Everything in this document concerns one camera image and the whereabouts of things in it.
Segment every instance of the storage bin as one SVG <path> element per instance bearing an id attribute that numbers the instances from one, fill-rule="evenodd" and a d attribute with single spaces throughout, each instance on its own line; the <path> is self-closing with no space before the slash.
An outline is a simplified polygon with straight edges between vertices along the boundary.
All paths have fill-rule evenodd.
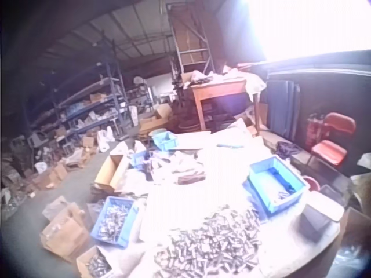
<path id="1" fill-rule="evenodd" d="M 134 153 L 132 159 L 132 166 L 135 169 L 142 170 L 143 169 L 143 162 L 149 157 L 148 151 L 143 151 L 139 153 Z"/>
<path id="2" fill-rule="evenodd" d="M 277 155 L 252 164 L 249 179 L 271 214 L 297 202 L 305 188 L 309 188 Z"/>
<path id="3" fill-rule="evenodd" d="M 162 151 L 168 151 L 178 146 L 178 138 L 175 134 L 169 131 L 153 136 L 153 142 Z"/>
<path id="4" fill-rule="evenodd" d="M 100 236 L 98 236 L 99 227 L 103 219 L 106 217 L 107 209 L 114 204 L 119 205 L 119 206 L 124 205 L 124 206 L 130 207 L 129 213 L 126 216 L 125 221 L 122 225 L 118 240 L 117 241 L 103 240 L 100 238 Z M 124 199 L 120 197 L 109 196 L 107 197 L 106 202 L 104 203 L 104 206 L 98 216 L 98 220 L 95 223 L 94 228 L 92 232 L 90 233 L 90 235 L 97 240 L 111 243 L 111 244 L 120 246 L 122 248 L 127 248 L 129 244 L 130 233 L 132 231 L 133 224 L 138 215 L 138 212 L 139 212 L 139 208 L 134 203 L 134 200 L 128 200 L 128 199 Z"/>

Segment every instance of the shelf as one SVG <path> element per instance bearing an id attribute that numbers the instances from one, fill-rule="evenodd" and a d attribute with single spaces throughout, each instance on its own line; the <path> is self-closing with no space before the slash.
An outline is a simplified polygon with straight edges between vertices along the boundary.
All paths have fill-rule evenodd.
<path id="1" fill-rule="evenodd" d="M 89 112 L 90 110 L 98 107 L 101 104 L 109 103 L 113 99 L 114 99 L 114 96 L 113 95 L 110 95 L 108 97 L 105 97 L 105 98 L 101 99 L 100 101 L 96 101 L 94 103 L 91 103 L 91 104 L 85 106 L 84 108 L 79 109 L 79 110 L 73 112 L 71 115 L 68 115 L 65 119 L 61 120 L 61 122 L 62 123 L 68 122 L 69 120 L 72 120 L 72 119 L 76 118 L 77 116 L 79 116 L 79 115 L 81 115 L 81 114 L 83 114 L 85 112 Z"/>
<path id="2" fill-rule="evenodd" d="M 84 132 L 88 131 L 89 129 L 93 129 L 93 128 L 95 128 L 97 126 L 100 126 L 100 125 L 102 125 L 104 123 L 108 123 L 111 119 L 113 119 L 115 117 L 116 117 L 116 115 L 113 115 L 113 116 L 108 117 L 107 119 L 97 120 L 96 122 L 90 123 L 87 126 L 84 126 L 84 127 L 80 128 L 80 129 L 76 129 L 73 132 L 74 133 L 77 133 L 77 134 L 84 133 Z"/>
<path id="3" fill-rule="evenodd" d="M 99 90 L 103 87 L 106 87 L 110 84 L 110 78 L 109 77 L 106 77 L 106 78 L 103 78 L 102 80 L 99 80 L 98 82 L 96 83 L 93 83 L 91 85 L 89 85 L 88 87 L 85 87 L 84 89 L 78 91 L 77 93 L 75 93 L 73 96 L 69 97 L 68 99 L 62 101 L 58 107 L 62 108 L 63 106 L 67 105 L 67 104 L 70 104 L 74 101 L 77 101 L 83 97 L 86 97 L 87 95 L 95 92 L 96 90 Z"/>
<path id="4" fill-rule="evenodd" d="M 36 121 L 34 121 L 32 124 L 31 124 L 31 127 L 32 128 L 35 128 L 37 127 L 38 125 L 40 125 L 42 122 L 44 122 L 45 120 L 49 119 L 52 115 L 54 115 L 56 113 L 56 110 L 55 108 L 53 109 L 50 109 L 48 112 L 45 112 L 43 115 L 41 115 Z"/>

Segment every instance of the concrete floor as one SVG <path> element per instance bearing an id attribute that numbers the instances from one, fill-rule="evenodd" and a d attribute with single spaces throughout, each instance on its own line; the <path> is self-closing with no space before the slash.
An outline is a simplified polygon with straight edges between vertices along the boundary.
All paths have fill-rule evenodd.
<path id="1" fill-rule="evenodd" d="M 92 201 L 90 185 L 107 157 L 107 153 L 94 155 L 84 169 L 70 172 L 60 187 L 49 191 L 39 191 L 27 200 L 7 221 L 1 223 L 2 260 L 19 277 L 51 278 L 79 277 L 77 268 L 62 258 L 44 249 L 39 233 L 47 226 L 48 220 L 42 215 L 45 206 L 63 195 L 67 201 L 76 202 L 85 210 L 86 203 Z M 91 225 L 90 217 L 85 217 Z"/>

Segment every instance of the small box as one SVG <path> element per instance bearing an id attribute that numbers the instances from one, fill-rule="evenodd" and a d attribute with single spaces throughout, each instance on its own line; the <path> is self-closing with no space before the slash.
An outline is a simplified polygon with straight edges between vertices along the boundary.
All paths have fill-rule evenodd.
<path id="1" fill-rule="evenodd" d="M 42 211 L 42 215 L 44 215 L 49 221 L 51 221 L 54 219 L 55 216 L 58 215 L 58 213 L 68 207 L 69 204 L 70 203 L 66 201 L 64 196 L 59 196 L 50 204 L 46 205 L 45 209 Z"/>
<path id="2" fill-rule="evenodd" d="M 84 252 L 82 255 L 80 255 L 76 259 L 77 269 L 79 270 L 79 273 L 81 274 L 81 278 L 94 278 L 90 274 L 87 264 L 97 254 L 104 257 L 107 261 L 107 258 L 103 255 L 99 246 L 96 246 L 96 245 L 93 246 L 92 248 L 90 248 L 88 251 Z M 107 261 L 107 263 L 110 266 L 111 270 L 109 272 L 107 272 L 105 275 L 103 275 L 101 278 L 108 278 L 108 277 L 111 277 L 114 274 L 114 271 L 112 269 L 111 264 L 108 261 Z"/>
<path id="3" fill-rule="evenodd" d="M 331 221 L 339 222 L 343 217 L 344 208 L 325 195 L 312 191 L 309 193 L 303 214 L 313 228 L 320 231 Z"/>
<path id="4" fill-rule="evenodd" d="M 58 178 L 62 181 L 67 176 L 67 170 L 64 167 L 62 162 L 58 162 L 57 166 L 54 167 L 54 171 L 57 174 Z"/>
<path id="5" fill-rule="evenodd" d="M 56 135 L 57 135 L 57 137 L 67 135 L 66 128 L 64 126 L 62 126 L 59 129 L 56 129 Z"/>
<path id="6" fill-rule="evenodd" d="M 89 241 L 89 232 L 81 214 L 75 203 L 59 212 L 40 234 L 43 247 L 68 262 L 74 262 Z"/>
<path id="7" fill-rule="evenodd" d="M 60 179 L 54 169 L 46 169 L 46 171 L 35 177 L 32 181 L 40 190 L 47 189 L 48 187 L 56 187 L 60 183 Z"/>
<path id="8" fill-rule="evenodd" d="M 82 146 L 85 148 L 92 148 L 94 146 L 94 137 L 82 137 Z"/>
<path id="9" fill-rule="evenodd" d="M 106 94 L 103 94 L 103 93 L 96 93 L 96 94 L 91 94 L 90 95 L 90 101 L 92 103 L 95 103 L 96 101 L 100 101 L 104 98 L 106 98 L 107 95 Z"/>
<path id="10" fill-rule="evenodd" d="M 113 193 L 125 176 L 130 159 L 126 155 L 109 155 L 101 166 L 95 183 L 109 193 Z"/>

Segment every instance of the cardboard box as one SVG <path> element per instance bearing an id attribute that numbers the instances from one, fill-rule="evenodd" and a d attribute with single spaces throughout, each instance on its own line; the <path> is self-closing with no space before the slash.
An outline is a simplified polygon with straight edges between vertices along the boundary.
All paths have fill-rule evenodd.
<path id="1" fill-rule="evenodd" d="M 172 113 L 172 107 L 168 103 L 160 104 L 155 108 L 155 114 L 158 119 L 167 118 Z"/>
<path id="2" fill-rule="evenodd" d="M 96 101 L 100 101 L 104 98 L 106 98 L 107 95 L 106 94 L 103 94 L 103 93 L 96 93 L 96 94 L 91 94 L 90 95 L 90 101 L 92 103 L 95 103 Z"/>
<path id="3" fill-rule="evenodd" d="M 94 146 L 94 138 L 88 136 L 82 137 L 82 146 L 85 148 L 92 148 Z"/>
<path id="4" fill-rule="evenodd" d="M 125 176 L 130 159 L 125 155 L 109 155 L 102 164 L 95 183 L 105 191 L 112 193 L 120 184 L 120 179 Z"/>
<path id="5" fill-rule="evenodd" d="M 40 240 L 45 249 L 74 262 L 89 241 L 89 232 L 83 224 L 79 207 L 71 203 L 59 212 L 41 232 Z"/>
<path id="6" fill-rule="evenodd" d="M 54 171 L 57 174 L 58 178 L 62 181 L 67 176 L 67 170 L 64 167 L 62 162 L 58 162 L 57 166 L 54 167 Z"/>
<path id="7" fill-rule="evenodd" d="M 45 209 L 42 211 L 42 215 L 46 217 L 49 221 L 53 220 L 62 210 L 68 207 L 70 203 L 66 201 L 64 196 L 59 196 L 57 199 L 52 201 L 50 204 L 46 205 Z"/>
<path id="8" fill-rule="evenodd" d="M 150 121 L 153 121 L 156 119 L 156 116 L 153 116 L 153 117 L 150 117 L 150 118 L 147 118 L 147 119 L 139 119 L 139 123 L 141 125 L 145 124 L 145 123 L 149 123 Z"/>
<path id="9" fill-rule="evenodd" d="M 166 127 L 168 122 L 169 120 L 167 118 L 164 118 L 164 119 L 157 119 L 157 120 L 152 120 L 150 122 L 144 123 L 141 125 L 139 133 L 147 134 L 155 129 Z"/>
<path id="10" fill-rule="evenodd" d="M 79 270 L 79 273 L 81 274 L 81 278 L 94 278 L 90 274 L 89 269 L 87 267 L 87 264 L 97 254 L 102 255 L 106 259 L 106 257 L 103 255 L 99 246 L 96 246 L 96 245 L 93 246 L 92 248 L 90 248 L 88 251 L 86 251 L 85 253 L 83 253 L 81 256 L 79 256 L 76 259 L 77 269 Z M 114 274 L 112 266 L 110 265 L 109 262 L 107 262 L 107 263 L 111 267 L 111 270 L 108 273 L 106 273 L 104 276 L 102 276 L 101 278 L 108 278 L 108 277 L 111 277 Z"/>
<path id="11" fill-rule="evenodd" d="M 45 172 L 41 173 L 33 180 L 33 183 L 37 186 L 38 189 L 44 190 L 48 187 L 56 187 L 60 184 L 60 179 L 54 169 L 46 169 Z"/>
<path id="12" fill-rule="evenodd" d="M 59 129 L 56 129 L 56 136 L 64 136 L 67 134 L 66 128 L 64 126 L 60 127 Z"/>

